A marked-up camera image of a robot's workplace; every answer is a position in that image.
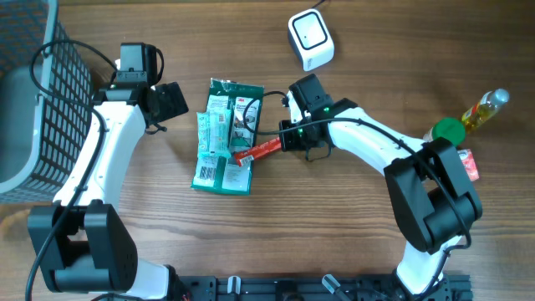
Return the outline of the green white round can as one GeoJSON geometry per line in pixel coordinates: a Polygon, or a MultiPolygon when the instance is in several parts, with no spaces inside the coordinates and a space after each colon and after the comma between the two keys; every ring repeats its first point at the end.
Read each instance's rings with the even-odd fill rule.
{"type": "Polygon", "coordinates": [[[444,118],[431,127],[423,136],[423,140],[430,142],[438,138],[449,140],[454,146],[459,146],[466,138],[463,124],[454,118],[444,118]]]}

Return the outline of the red white stick sachet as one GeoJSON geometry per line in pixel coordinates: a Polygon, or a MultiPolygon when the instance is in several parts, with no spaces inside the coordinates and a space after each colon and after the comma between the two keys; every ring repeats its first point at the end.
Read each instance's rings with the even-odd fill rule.
{"type": "Polygon", "coordinates": [[[281,149],[282,144],[280,139],[275,138],[248,150],[239,151],[233,155],[233,158],[239,166],[245,166],[257,159],[262,159],[265,156],[280,151],[281,149]]]}

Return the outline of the yellow liquid glass bottle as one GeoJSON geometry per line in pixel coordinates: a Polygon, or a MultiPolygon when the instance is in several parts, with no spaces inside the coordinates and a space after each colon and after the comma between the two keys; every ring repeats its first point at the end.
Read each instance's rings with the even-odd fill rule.
{"type": "Polygon", "coordinates": [[[461,117],[466,133],[470,133],[491,119],[510,99],[505,89],[489,91],[461,117]]]}

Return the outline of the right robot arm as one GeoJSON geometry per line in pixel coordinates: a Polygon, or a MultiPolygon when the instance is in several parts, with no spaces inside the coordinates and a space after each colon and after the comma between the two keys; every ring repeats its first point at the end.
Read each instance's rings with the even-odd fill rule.
{"type": "Polygon", "coordinates": [[[279,124],[284,151],[327,145],[347,151],[384,178],[395,221],[406,240],[395,270],[404,297],[426,300],[446,281],[451,253],[471,246],[470,228],[482,217],[456,147],[392,130],[349,99],[333,101],[315,74],[290,85],[283,97],[289,118],[279,124]]]}

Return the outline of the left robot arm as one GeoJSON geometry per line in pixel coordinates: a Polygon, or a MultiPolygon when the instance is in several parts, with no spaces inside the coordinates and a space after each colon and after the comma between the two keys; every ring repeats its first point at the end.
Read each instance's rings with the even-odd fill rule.
{"type": "Polygon", "coordinates": [[[24,297],[37,274],[55,293],[92,293],[98,300],[188,300],[191,293],[170,265],[139,257],[117,211],[120,190],[139,139],[183,115],[176,82],[162,84],[163,53],[147,43],[123,43],[110,82],[84,105],[93,124],[69,179],[53,203],[35,207],[28,232],[36,252],[24,297]]]}

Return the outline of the light green wipes pack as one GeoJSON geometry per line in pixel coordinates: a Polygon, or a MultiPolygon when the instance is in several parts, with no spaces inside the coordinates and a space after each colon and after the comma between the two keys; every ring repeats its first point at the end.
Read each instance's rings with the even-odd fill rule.
{"type": "Polygon", "coordinates": [[[222,156],[229,158],[229,135],[232,112],[210,110],[197,114],[198,156],[222,156]]]}

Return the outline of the green gloves package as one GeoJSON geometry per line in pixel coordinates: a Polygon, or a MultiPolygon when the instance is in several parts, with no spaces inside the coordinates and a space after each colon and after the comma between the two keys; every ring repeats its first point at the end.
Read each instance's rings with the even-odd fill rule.
{"type": "Polygon", "coordinates": [[[233,155],[256,145],[253,131],[259,123],[264,88],[223,79],[211,79],[205,113],[210,110],[232,112],[229,151],[231,156],[199,157],[191,187],[229,195],[247,195],[252,181],[252,164],[239,166],[233,155]]]}

